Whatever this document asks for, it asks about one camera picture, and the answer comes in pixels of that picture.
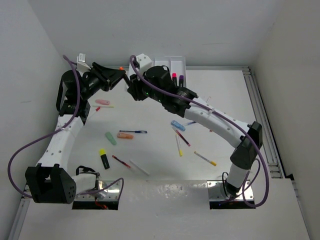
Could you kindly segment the pink cap black highlighter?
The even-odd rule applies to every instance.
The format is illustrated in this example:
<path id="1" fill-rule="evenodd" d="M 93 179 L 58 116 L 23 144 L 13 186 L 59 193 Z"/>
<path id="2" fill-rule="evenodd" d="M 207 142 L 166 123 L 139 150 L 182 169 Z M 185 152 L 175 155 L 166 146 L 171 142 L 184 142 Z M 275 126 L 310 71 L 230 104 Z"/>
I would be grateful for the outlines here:
<path id="1" fill-rule="evenodd" d="M 175 86 L 178 85 L 177 74 L 176 73 L 172 73 L 172 81 L 173 81 Z"/>

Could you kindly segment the purple cap black highlighter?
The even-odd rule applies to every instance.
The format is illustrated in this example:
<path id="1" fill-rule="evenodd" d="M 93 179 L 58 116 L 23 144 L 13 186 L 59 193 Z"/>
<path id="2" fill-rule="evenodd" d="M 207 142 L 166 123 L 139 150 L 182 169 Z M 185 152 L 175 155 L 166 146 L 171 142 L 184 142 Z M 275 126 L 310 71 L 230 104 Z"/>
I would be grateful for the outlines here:
<path id="1" fill-rule="evenodd" d="M 184 83 L 185 83 L 184 76 L 183 76 L 183 75 L 180 75 L 180 76 L 179 76 L 178 86 L 179 86 L 179 87 L 183 87 L 183 86 L 184 86 Z"/>

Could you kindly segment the green eraser case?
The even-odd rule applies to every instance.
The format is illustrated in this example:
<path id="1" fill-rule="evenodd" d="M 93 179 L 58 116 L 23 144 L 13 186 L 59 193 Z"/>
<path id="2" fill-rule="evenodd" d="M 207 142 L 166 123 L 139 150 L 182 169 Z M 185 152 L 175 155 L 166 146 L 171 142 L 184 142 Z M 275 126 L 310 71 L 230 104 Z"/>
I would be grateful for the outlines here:
<path id="1" fill-rule="evenodd" d="M 113 145 L 116 146 L 117 142 L 115 140 L 115 138 L 113 137 L 113 135 L 108 131 L 105 133 L 105 137 L 108 139 L 108 141 Z"/>

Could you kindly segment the dark red gel pen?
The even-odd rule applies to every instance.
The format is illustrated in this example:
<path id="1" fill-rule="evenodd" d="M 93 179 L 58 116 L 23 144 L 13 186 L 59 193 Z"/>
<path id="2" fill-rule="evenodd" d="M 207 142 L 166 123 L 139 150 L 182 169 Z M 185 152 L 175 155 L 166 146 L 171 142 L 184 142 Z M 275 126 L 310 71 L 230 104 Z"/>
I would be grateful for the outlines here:
<path id="1" fill-rule="evenodd" d="M 186 138 L 181 134 L 181 132 L 176 128 L 172 127 L 172 129 L 175 131 L 175 133 L 185 142 L 185 144 L 190 147 L 191 144 L 186 140 Z"/>

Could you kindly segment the orange eraser case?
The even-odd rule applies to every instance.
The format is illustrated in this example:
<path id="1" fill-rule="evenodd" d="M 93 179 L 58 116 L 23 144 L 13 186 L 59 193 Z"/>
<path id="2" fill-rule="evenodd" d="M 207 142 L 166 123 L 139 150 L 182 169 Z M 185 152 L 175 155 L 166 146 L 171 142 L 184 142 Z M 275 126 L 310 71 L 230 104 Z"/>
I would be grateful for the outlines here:
<path id="1" fill-rule="evenodd" d="M 123 133 L 123 132 L 118 132 L 116 136 L 117 136 L 117 138 L 119 138 L 119 139 L 132 140 L 132 139 L 134 138 L 134 136 L 133 136 L 132 134 Z"/>

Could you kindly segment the yellow cap black highlighter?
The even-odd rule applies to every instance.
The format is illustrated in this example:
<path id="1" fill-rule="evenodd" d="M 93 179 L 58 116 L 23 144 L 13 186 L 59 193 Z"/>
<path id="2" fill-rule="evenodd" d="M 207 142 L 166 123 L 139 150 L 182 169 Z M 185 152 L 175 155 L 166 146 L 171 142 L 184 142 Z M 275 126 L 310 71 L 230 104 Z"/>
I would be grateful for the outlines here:
<path id="1" fill-rule="evenodd" d="M 99 155 L 100 155 L 100 158 L 101 158 L 101 161 L 102 161 L 104 169 L 105 170 L 109 169 L 110 168 L 110 164 L 109 164 L 109 161 L 108 161 L 108 158 L 107 158 L 106 151 L 103 148 L 101 148 L 99 150 Z"/>

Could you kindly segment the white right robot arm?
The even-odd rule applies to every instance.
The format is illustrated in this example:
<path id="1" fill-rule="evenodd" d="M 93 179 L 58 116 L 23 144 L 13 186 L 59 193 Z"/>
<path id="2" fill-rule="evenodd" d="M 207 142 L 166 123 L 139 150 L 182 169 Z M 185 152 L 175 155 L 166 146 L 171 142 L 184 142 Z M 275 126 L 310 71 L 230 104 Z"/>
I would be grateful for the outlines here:
<path id="1" fill-rule="evenodd" d="M 169 69 L 164 66 L 153 66 L 146 71 L 130 67 L 129 79 L 127 91 L 136 101 L 153 99 L 168 112 L 195 121 L 234 147 L 224 188 L 229 196 L 235 196 L 253 165 L 257 150 L 262 146 L 261 124 L 256 121 L 252 124 L 242 122 L 215 110 L 194 91 L 176 86 Z"/>

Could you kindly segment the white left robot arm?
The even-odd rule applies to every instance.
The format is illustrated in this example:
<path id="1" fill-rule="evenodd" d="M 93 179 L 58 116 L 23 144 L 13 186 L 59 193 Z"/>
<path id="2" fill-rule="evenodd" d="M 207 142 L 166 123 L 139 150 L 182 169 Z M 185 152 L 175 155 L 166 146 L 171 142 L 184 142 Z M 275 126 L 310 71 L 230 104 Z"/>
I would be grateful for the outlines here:
<path id="1" fill-rule="evenodd" d="M 54 134 L 36 166 L 25 171 L 25 178 L 35 203 L 70 204 L 77 195 L 100 195 L 99 173 L 91 168 L 68 174 L 68 160 L 76 137 L 90 113 L 89 98 L 97 91 L 108 92 L 122 79 L 123 69 L 93 63 L 85 72 L 72 68 L 60 80 L 56 108 L 59 112 Z"/>

